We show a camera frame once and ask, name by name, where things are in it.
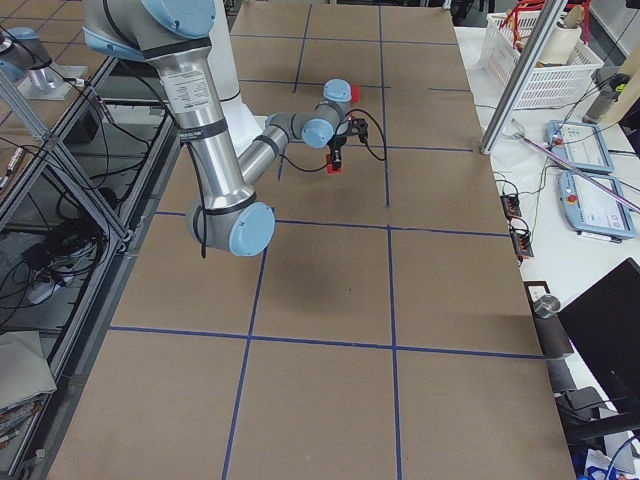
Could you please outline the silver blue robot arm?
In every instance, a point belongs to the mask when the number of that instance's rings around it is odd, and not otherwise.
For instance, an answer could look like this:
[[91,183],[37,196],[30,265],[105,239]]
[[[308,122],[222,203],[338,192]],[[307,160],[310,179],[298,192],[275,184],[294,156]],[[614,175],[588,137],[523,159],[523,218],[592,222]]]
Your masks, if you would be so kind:
[[338,149],[355,122],[356,87],[331,79],[313,110],[275,113],[259,125],[242,101],[220,1],[87,1],[83,31],[91,49],[157,71],[196,171],[187,225],[202,248],[241,257],[265,250],[275,216],[255,182],[290,141]]

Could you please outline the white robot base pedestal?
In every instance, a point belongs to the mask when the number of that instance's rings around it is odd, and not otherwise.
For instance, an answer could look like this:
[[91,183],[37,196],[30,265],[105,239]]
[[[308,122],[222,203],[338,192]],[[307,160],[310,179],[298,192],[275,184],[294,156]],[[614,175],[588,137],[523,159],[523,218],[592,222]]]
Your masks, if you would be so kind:
[[208,56],[217,95],[235,152],[240,156],[265,127],[265,116],[255,116],[242,98],[229,27],[222,0],[212,1],[215,9],[213,28],[209,33],[212,49]]

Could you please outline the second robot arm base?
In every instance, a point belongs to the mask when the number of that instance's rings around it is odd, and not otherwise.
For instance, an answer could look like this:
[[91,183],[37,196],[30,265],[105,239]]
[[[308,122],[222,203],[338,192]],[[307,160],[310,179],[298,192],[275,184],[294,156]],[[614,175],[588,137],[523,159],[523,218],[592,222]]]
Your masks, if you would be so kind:
[[15,27],[1,34],[1,72],[30,100],[64,100],[69,92],[57,64],[28,27]]

